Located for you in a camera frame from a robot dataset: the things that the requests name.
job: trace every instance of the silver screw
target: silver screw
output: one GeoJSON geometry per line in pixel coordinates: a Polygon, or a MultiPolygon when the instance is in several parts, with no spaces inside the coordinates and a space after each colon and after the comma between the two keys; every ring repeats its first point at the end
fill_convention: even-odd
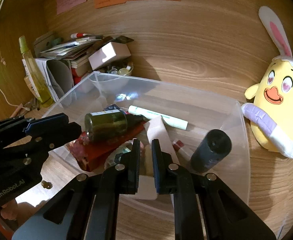
{"type": "Polygon", "coordinates": [[[214,173],[208,173],[206,177],[208,180],[216,180],[216,175],[214,173]]]}
{"type": "Polygon", "coordinates": [[[175,171],[179,168],[179,165],[175,164],[175,163],[171,163],[168,168],[171,170],[171,171],[175,171]]]}
{"type": "Polygon", "coordinates": [[[29,165],[31,163],[32,159],[31,158],[25,158],[23,159],[24,165],[29,165]]]}
{"type": "Polygon", "coordinates": [[[125,166],[123,164],[121,164],[121,163],[115,165],[115,169],[117,171],[122,171],[122,170],[124,170],[124,168],[125,168],[125,166]]]}
{"type": "Polygon", "coordinates": [[[76,176],[76,179],[77,179],[78,181],[84,181],[84,180],[86,180],[86,178],[87,178],[87,176],[86,176],[86,174],[84,174],[84,173],[81,173],[81,174],[79,174],[78,176],[76,176]]]}

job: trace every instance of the yellow plush toy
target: yellow plush toy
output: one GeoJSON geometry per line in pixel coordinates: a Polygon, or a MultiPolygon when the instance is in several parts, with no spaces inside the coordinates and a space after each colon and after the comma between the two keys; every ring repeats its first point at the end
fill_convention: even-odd
{"type": "Polygon", "coordinates": [[[272,60],[261,82],[245,91],[254,103],[245,103],[242,112],[262,147],[293,158],[293,55],[277,15],[262,6],[259,17],[280,56],[272,60]]]}

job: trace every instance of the plush toy's eye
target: plush toy's eye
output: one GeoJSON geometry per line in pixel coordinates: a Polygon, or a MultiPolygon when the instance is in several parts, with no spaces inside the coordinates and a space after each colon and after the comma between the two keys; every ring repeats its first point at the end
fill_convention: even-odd
{"type": "Polygon", "coordinates": [[[268,85],[271,85],[271,83],[273,82],[274,76],[275,76],[274,70],[271,70],[271,72],[269,73],[269,76],[267,78],[268,85]]]}
{"type": "Polygon", "coordinates": [[[293,79],[290,76],[286,76],[282,82],[282,91],[287,93],[291,87],[293,87],[293,79]]]}

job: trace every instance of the black cylinder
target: black cylinder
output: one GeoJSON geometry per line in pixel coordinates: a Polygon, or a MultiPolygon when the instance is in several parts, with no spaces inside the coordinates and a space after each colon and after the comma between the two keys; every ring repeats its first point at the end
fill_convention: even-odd
{"type": "Polygon", "coordinates": [[[222,130],[213,129],[207,133],[193,153],[191,166],[199,173],[206,172],[223,160],[231,149],[232,142],[227,134],[222,130]]]}

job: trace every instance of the red packet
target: red packet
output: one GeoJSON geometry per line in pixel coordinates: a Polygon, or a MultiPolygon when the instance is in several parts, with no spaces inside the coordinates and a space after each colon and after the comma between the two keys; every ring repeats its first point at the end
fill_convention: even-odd
{"type": "Polygon", "coordinates": [[[144,129],[145,122],[128,131],[125,135],[113,137],[107,141],[91,143],[86,132],[81,136],[67,144],[67,147],[73,157],[77,160],[79,166],[84,171],[92,171],[104,164],[107,157],[119,146],[128,140],[132,140],[144,129]]]}

